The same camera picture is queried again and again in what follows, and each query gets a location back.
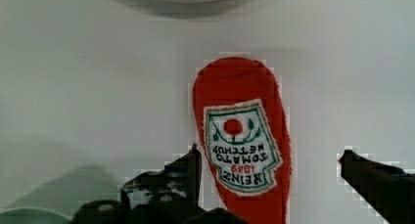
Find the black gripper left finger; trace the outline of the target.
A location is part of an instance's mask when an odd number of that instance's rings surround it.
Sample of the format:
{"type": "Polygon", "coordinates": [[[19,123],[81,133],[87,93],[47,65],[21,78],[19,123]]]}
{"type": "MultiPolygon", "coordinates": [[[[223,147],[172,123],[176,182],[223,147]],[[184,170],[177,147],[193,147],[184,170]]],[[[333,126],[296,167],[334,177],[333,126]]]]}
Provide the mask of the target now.
{"type": "Polygon", "coordinates": [[[199,212],[202,155],[193,144],[187,154],[166,164],[163,170],[145,171],[120,189],[121,202],[133,209],[143,205],[167,205],[199,212]]]}

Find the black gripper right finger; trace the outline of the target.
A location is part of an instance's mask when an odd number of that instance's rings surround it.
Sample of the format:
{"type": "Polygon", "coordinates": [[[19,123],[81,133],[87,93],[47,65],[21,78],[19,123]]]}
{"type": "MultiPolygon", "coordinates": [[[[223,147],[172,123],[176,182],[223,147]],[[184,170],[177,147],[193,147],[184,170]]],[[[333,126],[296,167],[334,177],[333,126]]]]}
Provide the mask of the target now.
{"type": "Polygon", "coordinates": [[[403,169],[345,150],[341,177],[389,224],[414,224],[415,177],[403,169]]]}

